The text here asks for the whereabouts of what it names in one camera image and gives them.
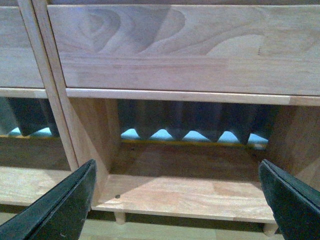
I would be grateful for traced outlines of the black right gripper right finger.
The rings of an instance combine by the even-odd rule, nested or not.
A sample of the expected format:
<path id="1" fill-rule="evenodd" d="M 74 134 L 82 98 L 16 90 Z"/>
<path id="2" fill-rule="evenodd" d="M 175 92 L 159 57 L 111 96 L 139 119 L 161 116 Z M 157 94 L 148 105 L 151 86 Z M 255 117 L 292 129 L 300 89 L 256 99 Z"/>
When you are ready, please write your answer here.
<path id="1" fill-rule="evenodd" d="M 320 192 L 264 159 L 258 168 L 261 188 L 286 240 L 320 238 Z"/>

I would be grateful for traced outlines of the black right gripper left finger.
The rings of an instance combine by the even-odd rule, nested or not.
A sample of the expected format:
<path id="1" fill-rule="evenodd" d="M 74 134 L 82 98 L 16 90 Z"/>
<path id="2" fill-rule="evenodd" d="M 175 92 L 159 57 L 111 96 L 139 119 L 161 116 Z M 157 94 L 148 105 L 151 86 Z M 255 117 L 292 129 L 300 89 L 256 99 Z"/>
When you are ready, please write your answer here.
<path id="1" fill-rule="evenodd" d="M 2 240 L 77 240 L 94 195 L 97 164 L 91 159 L 0 226 Z"/>

